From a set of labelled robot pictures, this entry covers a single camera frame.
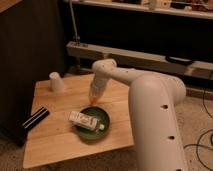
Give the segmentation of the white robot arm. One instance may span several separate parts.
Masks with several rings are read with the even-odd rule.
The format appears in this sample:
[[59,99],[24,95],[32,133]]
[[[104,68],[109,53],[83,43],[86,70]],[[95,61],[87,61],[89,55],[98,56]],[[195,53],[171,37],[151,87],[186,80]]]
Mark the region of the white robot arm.
[[174,106],[186,97],[177,77],[121,68],[113,59],[93,63],[92,104],[114,79],[129,87],[128,108],[139,171],[188,171]]

